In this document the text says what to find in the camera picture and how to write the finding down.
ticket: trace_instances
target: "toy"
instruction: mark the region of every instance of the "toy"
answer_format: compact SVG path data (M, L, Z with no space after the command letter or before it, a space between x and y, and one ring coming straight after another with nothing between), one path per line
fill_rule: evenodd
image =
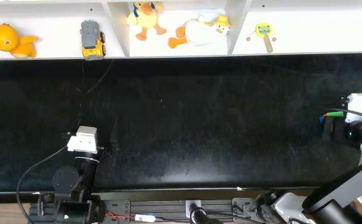
M20 36L17 31L8 24L0 25L0 50L10 52L15 58L35 58L37 56L33 42L36 36Z
M274 49L272 48L272 44L269 40L269 36L273 33L273 31L274 30L271 25L265 22L261 22L255 27L255 31L253 32L256 33L258 37L264 39L265 48L267 49L268 53L272 53L274 51ZM250 36L247 38L247 41L251 40L251 35L253 33L250 34Z
M167 32L166 29L161 28L158 21L158 14L156 12L163 12L164 7L159 2L134 2L134 10L128 16L126 22L129 26L138 24L142 27L142 31L136 35L139 40L146 40L148 29L155 28L158 35L163 35Z
M81 23L82 55L85 60L100 60L106 55L106 37L99 30L99 24L95 21Z
M230 23L228 17L220 15L213 23L206 22L204 16L198 20L187 21L185 26L176 29L176 37L168 40L168 45L172 49L180 44L191 44L193 46L215 43L223 39L229 32Z

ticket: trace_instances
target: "yellow hat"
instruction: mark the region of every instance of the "yellow hat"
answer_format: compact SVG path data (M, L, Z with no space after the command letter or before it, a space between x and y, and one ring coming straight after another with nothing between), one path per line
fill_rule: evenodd
M213 24L218 24L220 26L231 26L228 22L228 17L225 15L219 15L218 19L214 21Z

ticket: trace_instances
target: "duck wearing yellow hat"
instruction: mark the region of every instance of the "duck wearing yellow hat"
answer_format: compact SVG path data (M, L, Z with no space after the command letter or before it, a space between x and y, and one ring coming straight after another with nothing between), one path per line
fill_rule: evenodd
M191 44L200 46L212 44L223 39L229 32L231 25L228 22L228 17L219 15L218 19L212 23L206 22L204 16L198 19L187 21L185 26L176 29L176 37L168 40L168 45L172 49L180 44Z
M15 58L35 58L37 56L33 42L36 36L20 36L17 31L8 24L0 25L0 50L10 52Z
M163 12L164 7L159 2L134 2L134 10L128 16L126 22L129 26L138 24L142 27L142 31L136 35L139 40L146 40L148 29L155 28L158 35L167 32L166 29L158 25L158 14L156 11Z

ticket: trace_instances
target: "white duck plush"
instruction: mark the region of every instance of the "white duck plush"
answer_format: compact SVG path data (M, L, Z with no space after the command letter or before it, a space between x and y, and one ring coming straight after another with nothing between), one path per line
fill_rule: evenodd
M168 45L172 49L180 44L191 44L201 46L215 43L223 39L229 32L230 23L228 17L220 15L213 23L206 22L204 16L198 19L187 21L185 26L176 29L176 37L168 40Z

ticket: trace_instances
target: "toy wheel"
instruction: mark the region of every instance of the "toy wheel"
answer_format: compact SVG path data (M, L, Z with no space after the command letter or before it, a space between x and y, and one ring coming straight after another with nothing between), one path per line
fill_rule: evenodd
M106 37L103 32L100 33L100 41L102 41L102 43L106 42Z

